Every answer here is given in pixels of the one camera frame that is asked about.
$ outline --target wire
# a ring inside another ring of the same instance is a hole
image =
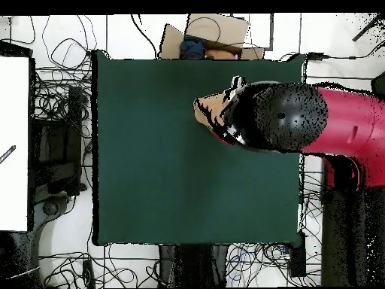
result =
[[[211,20],[211,21],[213,21],[213,22],[217,25],[217,27],[218,27],[218,38],[216,39],[215,42],[218,42],[218,41],[220,40],[220,25],[218,24],[217,21],[215,21],[214,19],[212,19],[212,18],[210,18],[210,17],[199,17],[199,18],[196,18],[195,20],[191,21],[191,22],[187,25],[186,30],[188,30],[188,28],[189,28],[195,21],[198,21],[198,20],[200,20],[200,19]]]
[[[282,61],[282,59],[285,57],[285,56],[292,56],[294,54],[299,54],[298,52],[289,52],[289,53],[286,53],[284,54],[278,61]]]
[[[32,30],[33,30],[33,39],[32,39],[32,41],[24,42],[24,41],[20,41],[20,40],[14,40],[14,39],[11,39],[11,38],[0,39],[0,41],[9,41],[9,42],[13,41],[13,42],[22,43],[22,44],[33,44],[35,42],[35,40],[36,40],[35,25],[33,23],[32,16],[29,16],[29,19],[31,20],[31,25],[32,25]]]
[[[151,44],[151,47],[153,47],[153,51],[155,53],[155,59],[158,59],[158,54],[156,53],[156,48],[155,46],[153,45],[153,42],[151,42],[151,40],[143,33],[143,31],[141,31],[141,28],[139,28],[138,24],[135,22],[135,19],[134,19],[134,16],[131,14],[131,20],[132,22],[134,23],[134,25],[136,26],[136,29],[138,29],[138,31],[146,38],[146,40],[148,42],[150,42]]]
[[[19,275],[15,275],[15,276],[12,276],[12,277],[7,278],[7,279],[12,279],[12,278],[20,277],[20,276],[23,276],[23,275],[27,275],[27,274],[29,274],[29,273],[31,273],[31,272],[34,272],[34,271],[36,271],[36,270],[38,270],[38,269],[40,269],[40,268],[41,268],[41,265],[38,266],[38,267],[35,267],[34,269],[27,270],[26,272],[22,272],[22,273],[19,274]]]
[[[328,56],[323,53],[315,53],[315,52],[310,52],[308,56],[309,56],[309,59],[313,59],[316,61],[322,61],[323,59],[364,59],[372,55],[375,51],[379,50],[384,45],[385,45],[385,40],[382,40],[379,44],[377,44],[373,48],[372,51],[370,51],[368,54],[364,56]]]

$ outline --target black cable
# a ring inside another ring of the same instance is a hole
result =
[[[372,55],[375,51],[379,50],[382,46],[385,45],[385,40],[382,40],[379,44],[377,44],[372,51],[364,56],[329,56],[327,54],[318,53],[318,52],[310,52],[308,53],[309,60],[314,61],[322,61],[323,59],[364,59],[368,56]]]
[[[24,42],[24,41],[20,41],[20,40],[11,39],[11,37],[10,38],[0,39],[0,41],[13,41],[13,42],[21,43],[21,44],[33,44],[35,42],[35,40],[36,40],[35,25],[33,23],[32,16],[29,16],[29,19],[31,20],[32,30],[33,30],[33,39],[32,39],[32,41]]]
[[[217,27],[218,27],[218,38],[216,39],[215,42],[218,42],[218,41],[220,40],[220,25],[218,24],[217,21],[215,21],[214,19],[212,19],[212,18],[210,18],[210,17],[199,17],[199,18],[196,18],[195,20],[191,21],[191,22],[187,25],[186,30],[188,30],[189,26],[191,26],[195,21],[198,21],[198,20],[200,20],[200,19],[211,20],[211,21],[213,21],[213,22],[217,25]]]
[[[150,44],[151,44],[151,47],[153,47],[153,51],[154,51],[154,53],[155,53],[155,59],[158,59],[158,55],[157,55],[157,53],[156,53],[156,48],[155,48],[155,46],[153,45],[153,42],[151,42],[151,40],[143,33],[143,31],[141,31],[141,28],[139,28],[139,26],[138,26],[138,24],[135,22],[135,20],[134,20],[134,16],[131,14],[131,20],[132,20],[132,22],[134,23],[134,25],[136,26],[136,29],[138,29],[138,31],[146,38],[146,40],[148,41],[148,42],[150,42]]]

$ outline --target black border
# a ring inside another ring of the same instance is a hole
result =
[[[91,51],[92,243],[99,238],[98,50]]]
[[[29,58],[29,92],[28,92],[28,194],[27,194],[27,232],[34,228],[34,203],[35,203],[35,170],[32,166],[32,121],[35,118],[35,85],[36,70],[35,59],[32,58],[32,50],[15,44],[0,41],[0,56],[8,57],[28,57]],[[15,232],[14,230],[4,230],[7,233],[25,233]]]

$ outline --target black stand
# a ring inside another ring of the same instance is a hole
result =
[[[357,41],[359,38],[361,38],[370,28],[373,28],[375,24],[380,21],[380,19],[384,19],[384,14],[378,14],[370,23],[368,23],[367,26],[365,26],[358,35],[356,35],[353,38],[353,41]]]
[[[228,245],[160,245],[158,288],[226,287]]]
[[[67,196],[53,196],[35,206],[32,231],[0,232],[0,288],[43,288],[38,268],[41,232],[46,223],[65,213],[67,203]]]

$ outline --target green board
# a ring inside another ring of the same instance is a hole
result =
[[[111,60],[98,51],[97,243],[296,241],[299,155],[221,143],[196,121],[193,101],[235,75],[301,82],[304,61]]]

